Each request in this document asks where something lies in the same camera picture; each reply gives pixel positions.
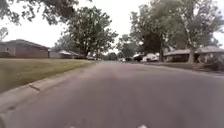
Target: bush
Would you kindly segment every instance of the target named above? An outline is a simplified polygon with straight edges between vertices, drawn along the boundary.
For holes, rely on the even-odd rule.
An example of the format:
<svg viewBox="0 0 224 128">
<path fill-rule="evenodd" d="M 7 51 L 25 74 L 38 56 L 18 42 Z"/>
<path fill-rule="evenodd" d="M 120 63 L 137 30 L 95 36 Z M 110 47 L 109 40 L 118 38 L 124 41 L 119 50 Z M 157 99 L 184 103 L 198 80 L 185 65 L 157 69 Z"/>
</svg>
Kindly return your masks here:
<svg viewBox="0 0 224 128">
<path fill-rule="evenodd" d="M 125 61 L 131 61 L 132 59 L 131 58 L 125 58 Z"/>
<path fill-rule="evenodd" d="M 10 58 L 12 55 L 9 52 L 0 52 L 0 58 Z"/>
<path fill-rule="evenodd" d="M 142 61 L 142 56 L 136 56 L 136 57 L 134 57 L 134 60 L 135 61 L 138 61 L 138 62 L 141 62 Z"/>
<path fill-rule="evenodd" d="M 224 71 L 224 55 L 208 58 L 204 63 L 203 68 L 212 71 Z"/>
</svg>

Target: green grass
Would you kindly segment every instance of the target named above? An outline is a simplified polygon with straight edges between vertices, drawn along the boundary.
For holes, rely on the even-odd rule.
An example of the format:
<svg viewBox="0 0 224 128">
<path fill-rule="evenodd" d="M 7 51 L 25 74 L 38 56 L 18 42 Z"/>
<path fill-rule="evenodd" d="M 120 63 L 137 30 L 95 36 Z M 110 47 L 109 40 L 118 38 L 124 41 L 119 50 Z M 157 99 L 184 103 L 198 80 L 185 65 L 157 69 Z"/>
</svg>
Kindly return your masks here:
<svg viewBox="0 0 224 128">
<path fill-rule="evenodd" d="M 0 92 L 93 63 L 87 60 L 0 59 Z"/>
</svg>

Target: street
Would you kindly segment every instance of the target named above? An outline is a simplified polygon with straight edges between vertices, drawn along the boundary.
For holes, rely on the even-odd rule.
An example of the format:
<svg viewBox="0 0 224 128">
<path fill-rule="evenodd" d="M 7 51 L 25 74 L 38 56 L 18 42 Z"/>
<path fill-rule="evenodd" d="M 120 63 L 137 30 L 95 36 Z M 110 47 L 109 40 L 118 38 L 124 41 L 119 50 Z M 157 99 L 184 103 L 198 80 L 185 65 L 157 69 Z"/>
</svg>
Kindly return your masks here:
<svg viewBox="0 0 224 128">
<path fill-rule="evenodd" d="M 2 118 L 6 128 L 223 128 L 224 77 L 102 62 Z"/>
</svg>

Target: sky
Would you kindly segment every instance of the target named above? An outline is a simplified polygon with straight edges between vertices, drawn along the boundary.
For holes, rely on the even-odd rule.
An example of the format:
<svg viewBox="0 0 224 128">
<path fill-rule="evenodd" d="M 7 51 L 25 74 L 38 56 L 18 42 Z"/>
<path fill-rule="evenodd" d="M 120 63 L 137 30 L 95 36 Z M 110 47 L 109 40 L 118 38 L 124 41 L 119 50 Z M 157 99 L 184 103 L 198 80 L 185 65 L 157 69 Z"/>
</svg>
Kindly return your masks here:
<svg viewBox="0 0 224 128">
<path fill-rule="evenodd" d="M 130 14 L 132 11 L 138 11 L 138 7 L 146 4 L 149 0 L 93 0 L 89 2 L 86 0 L 79 0 L 79 7 L 83 6 L 96 6 L 110 15 L 112 19 L 111 28 L 119 35 L 128 34 L 130 32 Z M 217 0 L 219 8 L 224 14 L 224 0 Z M 62 25 L 48 25 L 47 21 L 43 20 L 41 15 L 32 21 L 21 21 L 21 26 L 12 24 L 6 25 L 9 29 L 9 35 L 4 39 L 25 39 L 38 43 L 47 47 L 53 47 L 55 42 L 61 37 L 63 31 Z M 224 34 L 216 33 L 215 37 L 223 44 L 224 48 Z"/>
</svg>

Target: tree canopy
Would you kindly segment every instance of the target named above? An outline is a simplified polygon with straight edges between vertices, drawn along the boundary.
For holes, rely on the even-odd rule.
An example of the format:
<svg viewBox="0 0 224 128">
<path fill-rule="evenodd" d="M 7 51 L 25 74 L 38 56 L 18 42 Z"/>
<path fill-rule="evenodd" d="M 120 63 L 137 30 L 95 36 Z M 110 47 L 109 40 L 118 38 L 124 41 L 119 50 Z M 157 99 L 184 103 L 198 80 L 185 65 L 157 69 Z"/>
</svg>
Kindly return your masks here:
<svg viewBox="0 0 224 128">
<path fill-rule="evenodd" d="M 166 46 L 194 49 L 214 45 L 216 31 L 224 24 L 213 0 L 152 0 L 132 13 L 131 34 L 143 42 L 143 50 L 162 51 Z"/>
<path fill-rule="evenodd" d="M 22 5 L 21 13 L 10 8 L 11 5 Z M 18 23 L 20 18 L 31 21 L 43 7 L 42 16 L 49 24 L 57 24 L 58 21 L 66 21 L 74 13 L 74 5 L 78 0 L 0 0 L 0 18 L 8 18 L 11 22 Z"/>
<path fill-rule="evenodd" d="M 129 35 L 124 34 L 119 38 L 117 49 L 120 51 L 119 57 L 133 57 L 137 50 L 137 45 L 132 41 Z"/>
<path fill-rule="evenodd" d="M 109 15 L 96 7 L 77 9 L 68 22 L 66 35 L 70 41 L 66 45 L 85 56 L 107 52 L 117 37 L 117 33 L 110 29 L 111 22 Z"/>
<path fill-rule="evenodd" d="M 8 35 L 8 29 L 6 27 L 0 28 L 0 42 Z"/>
</svg>

